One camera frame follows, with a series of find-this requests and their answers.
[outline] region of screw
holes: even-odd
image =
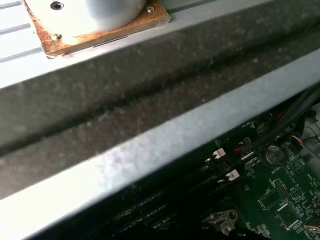
[[[148,11],[148,13],[153,13],[155,11],[155,8],[153,6],[148,6],[146,10]]]
[[[55,39],[55,40],[62,39],[62,34],[60,34],[60,33],[55,33],[55,34],[53,34],[52,38]]]
[[[59,1],[54,1],[50,4],[50,8],[52,10],[58,11],[64,8],[64,4],[62,2]]]

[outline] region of black cable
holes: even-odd
[[[299,97],[292,105],[289,107],[289,112],[283,116],[284,120],[279,121],[275,127],[267,132],[257,141],[254,141],[248,145],[242,147],[242,151],[247,151],[257,146],[267,144],[269,141],[278,136],[284,129],[286,129],[290,124],[292,124],[297,118],[301,117],[305,112],[312,107],[314,102],[316,102],[320,97],[320,87],[308,88],[301,97]]]

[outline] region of connector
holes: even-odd
[[[228,181],[234,181],[238,177],[240,177],[238,171],[236,169],[232,170],[231,172],[225,175],[228,178]]]
[[[223,148],[219,148],[217,151],[214,151],[212,154],[212,156],[215,159],[219,159],[219,158],[223,157],[224,155],[226,155],[226,152]]]

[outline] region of gray metal panel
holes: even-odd
[[[28,237],[283,102],[319,81],[319,61],[320,49],[3,199],[0,239]]]
[[[47,59],[41,50],[40,41],[29,25],[26,10],[16,0],[0,0],[0,89],[34,78],[48,72],[110,53],[141,41],[164,35],[196,23],[246,9],[270,0],[162,0],[170,11],[172,20],[164,27],[139,32],[95,48],[88,48],[68,55],[66,58]],[[192,14],[186,7],[194,7]]]

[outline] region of metal bracket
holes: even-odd
[[[216,231],[222,232],[228,236],[229,233],[235,229],[235,223],[238,219],[238,213],[234,209],[211,213],[203,223],[209,224],[215,228]]]

